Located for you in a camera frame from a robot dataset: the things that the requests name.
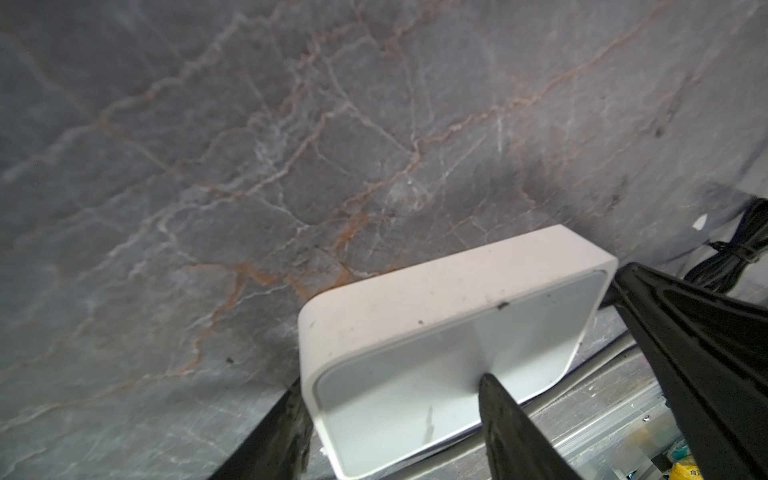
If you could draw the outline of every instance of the coiled black cable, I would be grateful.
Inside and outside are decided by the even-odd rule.
[[[708,245],[717,253],[692,268],[684,278],[707,290],[728,293],[744,270],[768,250],[768,200],[756,198],[750,203],[730,242]]]

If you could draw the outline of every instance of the marble surface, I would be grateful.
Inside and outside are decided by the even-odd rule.
[[[766,193],[759,0],[6,0],[0,25],[9,480],[206,478],[297,376],[312,295],[555,223],[675,271]]]

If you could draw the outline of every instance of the black plastic part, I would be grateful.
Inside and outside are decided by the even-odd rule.
[[[479,402],[493,480],[581,480],[490,373],[480,379]]]
[[[636,263],[613,288],[704,478],[768,478],[768,310]]]
[[[298,480],[311,435],[312,419],[297,380],[209,480]]]

